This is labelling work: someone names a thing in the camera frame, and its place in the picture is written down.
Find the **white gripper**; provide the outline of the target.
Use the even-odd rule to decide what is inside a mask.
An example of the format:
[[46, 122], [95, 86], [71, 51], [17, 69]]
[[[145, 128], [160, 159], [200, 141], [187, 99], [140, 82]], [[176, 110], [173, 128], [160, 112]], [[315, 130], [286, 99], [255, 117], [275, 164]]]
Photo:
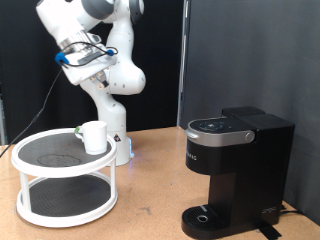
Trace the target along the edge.
[[90, 82], [98, 89], [101, 83], [107, 81], [104, 71], [107, 67], [116, 63], [117, 56], [110, 56], [108, 53], [95, 52], [84, 56], [80, 52], [72, 54], [60, 54], [60, 64], [73, 85], [79, 85], [86, 79], [90, 78]]

